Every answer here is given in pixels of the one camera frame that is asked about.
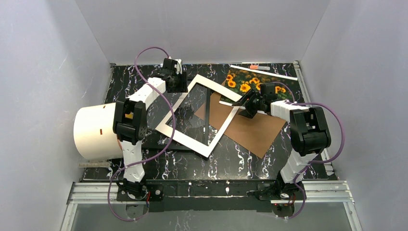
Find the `white cylinder orange lid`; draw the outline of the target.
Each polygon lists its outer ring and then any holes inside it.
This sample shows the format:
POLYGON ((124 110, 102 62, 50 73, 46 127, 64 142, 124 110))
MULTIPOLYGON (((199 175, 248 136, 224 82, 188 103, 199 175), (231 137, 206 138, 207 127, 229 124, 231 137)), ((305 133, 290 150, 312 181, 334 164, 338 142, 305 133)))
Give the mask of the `white cylinder orange lid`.
POLYGON ((76 114, 73 135, 78 152, 89 161, 123 157, 113 132, 115 103, 80 108, 76 114))

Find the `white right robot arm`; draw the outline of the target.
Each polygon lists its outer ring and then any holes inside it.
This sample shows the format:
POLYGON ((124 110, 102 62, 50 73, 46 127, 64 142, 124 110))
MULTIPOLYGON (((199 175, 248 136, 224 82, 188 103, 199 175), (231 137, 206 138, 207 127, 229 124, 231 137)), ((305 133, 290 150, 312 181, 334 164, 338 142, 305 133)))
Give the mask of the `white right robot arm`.
POLYGON ((306 167, 331 144, 331 135, 323 108, 307 107, 289 100, 279 100, 275 82, 260 85, 260 90, 249 90, 233 106, 243 106, 239 113, 253 118, 258 112, 285 120, 290 125, 291 154, 276 181, 294 184, 302 181, 306 167))

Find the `brown backing board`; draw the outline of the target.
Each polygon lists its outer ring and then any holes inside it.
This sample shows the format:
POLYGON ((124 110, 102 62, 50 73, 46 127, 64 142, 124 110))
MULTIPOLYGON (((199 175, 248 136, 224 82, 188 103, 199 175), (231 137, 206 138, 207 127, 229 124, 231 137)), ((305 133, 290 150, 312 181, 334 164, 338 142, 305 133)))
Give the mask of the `brown backing board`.
MULTIPOLYGON (((220 129, 233 107, 220 104, 221 95, 217 92, 210 97, 209 124, 220 129)), ((224 135, 262 158, 283 128, 285 120, 257 113, 249 119, 236 114, 224 135)))

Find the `black picture frame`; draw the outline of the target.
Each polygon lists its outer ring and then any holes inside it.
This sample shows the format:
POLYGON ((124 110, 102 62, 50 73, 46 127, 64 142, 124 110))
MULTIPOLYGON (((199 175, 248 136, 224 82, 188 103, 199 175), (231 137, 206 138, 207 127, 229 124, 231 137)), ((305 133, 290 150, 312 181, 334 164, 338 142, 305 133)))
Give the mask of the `black picture frame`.
POLYGON ((159 135, 170 136, 175 125, 172 140, 148 139, 142 145, 144 150, 199 152, 203 155, 210 143, 210 100, 213 91, 203 84, 194 84, 189 93, 181 95, 175 104, 175 118, 168 115, 157 127, 159 135))

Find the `orange white marker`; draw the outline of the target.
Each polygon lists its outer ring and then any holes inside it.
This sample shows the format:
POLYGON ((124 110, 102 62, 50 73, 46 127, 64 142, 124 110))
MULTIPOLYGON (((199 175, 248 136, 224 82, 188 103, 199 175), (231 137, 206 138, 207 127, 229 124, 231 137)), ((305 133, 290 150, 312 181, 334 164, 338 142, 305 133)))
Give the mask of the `orange white marker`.
POLYGON ((250 65, 249 67, 251 70, 260 70, 260 71, 269 71, 269 66, 259 66, 259 65, 250 65))

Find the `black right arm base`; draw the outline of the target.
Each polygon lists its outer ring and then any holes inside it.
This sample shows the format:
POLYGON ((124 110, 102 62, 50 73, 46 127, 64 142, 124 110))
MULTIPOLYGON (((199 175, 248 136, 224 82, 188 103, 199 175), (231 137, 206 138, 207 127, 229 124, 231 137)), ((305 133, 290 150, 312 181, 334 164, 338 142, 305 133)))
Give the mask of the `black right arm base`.
POLYGON ((253 195, 261 201, 270 200, 295 200, 307 199, 306 190, 302 181, 294 183, 284 183, 281 180, 265 182, 257 185, 253 195))

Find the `wooden ruler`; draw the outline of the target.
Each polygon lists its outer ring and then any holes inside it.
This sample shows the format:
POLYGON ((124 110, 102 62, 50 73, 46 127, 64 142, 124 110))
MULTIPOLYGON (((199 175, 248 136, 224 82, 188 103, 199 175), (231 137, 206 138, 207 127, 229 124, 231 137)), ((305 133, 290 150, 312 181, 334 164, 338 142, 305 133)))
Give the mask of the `wooden ruler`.
POLYGON ((87 162, 87 163, 79 163, 78 167, 79 168, 109 168, 110 167, 109 162, 87 162))

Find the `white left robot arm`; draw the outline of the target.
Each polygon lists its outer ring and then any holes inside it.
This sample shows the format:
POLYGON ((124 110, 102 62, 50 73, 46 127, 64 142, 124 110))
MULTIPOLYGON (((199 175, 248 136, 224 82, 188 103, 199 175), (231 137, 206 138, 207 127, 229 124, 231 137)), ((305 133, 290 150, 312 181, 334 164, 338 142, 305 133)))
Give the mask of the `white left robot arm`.
POLYGON ((148 130, 147 110, 165 92, 188 91, 187 75, 182 60, 165 58, 144 85, 123 102, 115 103, 113 132, 123 151, 124 179, 140 183, 145 175, 142 160, 142 140, 148 130))

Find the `aluminium rail frame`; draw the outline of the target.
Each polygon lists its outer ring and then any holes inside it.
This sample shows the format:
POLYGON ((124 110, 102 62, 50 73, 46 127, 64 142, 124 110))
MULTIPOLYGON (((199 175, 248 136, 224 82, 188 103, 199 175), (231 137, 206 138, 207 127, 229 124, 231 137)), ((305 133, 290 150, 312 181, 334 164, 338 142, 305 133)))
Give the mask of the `aluminium rail frame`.
POLYGON ((290 205, 296 217, 283 219, 283 201, 246 196, 244 182, 167 181, 165 189, 137 201, 107 182, 75 183, 63 231, 360 231, 346 181, 306 181, 306 203, 290 205))

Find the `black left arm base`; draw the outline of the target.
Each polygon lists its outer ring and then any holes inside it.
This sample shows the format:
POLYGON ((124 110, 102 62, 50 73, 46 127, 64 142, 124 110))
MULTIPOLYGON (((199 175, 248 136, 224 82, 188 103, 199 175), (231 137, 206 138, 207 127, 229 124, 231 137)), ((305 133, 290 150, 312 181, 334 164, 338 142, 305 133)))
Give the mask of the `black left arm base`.
POLYGON ((127 179, 116 182, 117 201, 159 202, 163 199, 164 188, 161 184, 151 184, 146 180, 131 182, 127 179))

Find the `sunflower photo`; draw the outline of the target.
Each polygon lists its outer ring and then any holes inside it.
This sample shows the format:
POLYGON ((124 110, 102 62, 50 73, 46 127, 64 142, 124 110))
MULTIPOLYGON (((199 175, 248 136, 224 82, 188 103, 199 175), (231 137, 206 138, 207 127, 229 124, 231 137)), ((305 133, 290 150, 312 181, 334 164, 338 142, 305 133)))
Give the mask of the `sunflower photo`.
MULTIPOLYGON (((269 103, 270 113, 264 113, 269 116, 277 116, 286 121, 290 120, 290 114, 296 110, 306 111, 307 107, 300 106, 297 99, 301 95, 296 95, 295 88, 298 80, 294 77, 284 77, 268 72, 255 71, 240 66, 231 66, 226 76, 225 86, 227 89, 237 93, 242 97, 248 90, 258 91, 269 103)), ((222 96, 220 102, 226 105, 232 105, 238 100, 231 100, 222 96)))

